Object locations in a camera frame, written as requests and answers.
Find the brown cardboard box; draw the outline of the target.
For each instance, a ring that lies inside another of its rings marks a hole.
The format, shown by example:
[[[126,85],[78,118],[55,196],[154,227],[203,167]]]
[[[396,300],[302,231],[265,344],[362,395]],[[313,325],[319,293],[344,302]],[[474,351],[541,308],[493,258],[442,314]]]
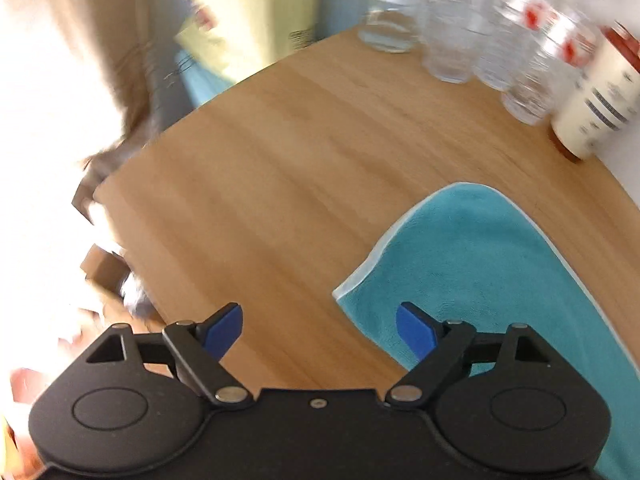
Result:
[[[80,270],[96,290],[122,301],[122,285],[129,278],[130,267],[121,256],[92,245],[81,261]]]

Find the teal towel with white trim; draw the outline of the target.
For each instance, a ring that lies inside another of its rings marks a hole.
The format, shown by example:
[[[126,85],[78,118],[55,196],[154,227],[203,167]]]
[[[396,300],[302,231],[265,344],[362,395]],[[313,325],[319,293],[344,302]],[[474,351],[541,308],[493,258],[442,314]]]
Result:
[[[400,217],[332,292],[363,333],[407,370],[418,362],[401,340],[404,301],[439,321],[498,333],[525,323],[598,390],[612,430],[597,470],[639,475],[639,369],[586,285],[544,231],[509,197],[457,182]]]

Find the clear water bottle red label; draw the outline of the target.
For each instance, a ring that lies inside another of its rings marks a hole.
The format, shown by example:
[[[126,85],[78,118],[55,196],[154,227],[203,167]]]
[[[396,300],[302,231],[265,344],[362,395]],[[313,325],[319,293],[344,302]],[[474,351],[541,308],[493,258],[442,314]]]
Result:
[[[486,32],[491,0],[425,0],[423,66],[436,79],[464,84]]]

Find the glass jar with white lid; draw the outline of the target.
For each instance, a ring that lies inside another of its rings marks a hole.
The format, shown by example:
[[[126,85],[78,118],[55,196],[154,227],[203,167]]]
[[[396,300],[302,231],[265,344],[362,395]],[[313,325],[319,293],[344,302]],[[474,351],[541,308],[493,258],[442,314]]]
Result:
[[[418,41],[421,0],[368,0],[358,29],[359,39],[374,50],[408,53]]]

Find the white cup with red lid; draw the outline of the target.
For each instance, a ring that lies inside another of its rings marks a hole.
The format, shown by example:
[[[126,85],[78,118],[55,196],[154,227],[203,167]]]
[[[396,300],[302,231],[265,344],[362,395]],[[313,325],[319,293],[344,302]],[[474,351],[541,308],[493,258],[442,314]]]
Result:
[[[572,162],[585,160],[639,115],[639,39],[620,23],[603,40],[560,109],[550,139]]]

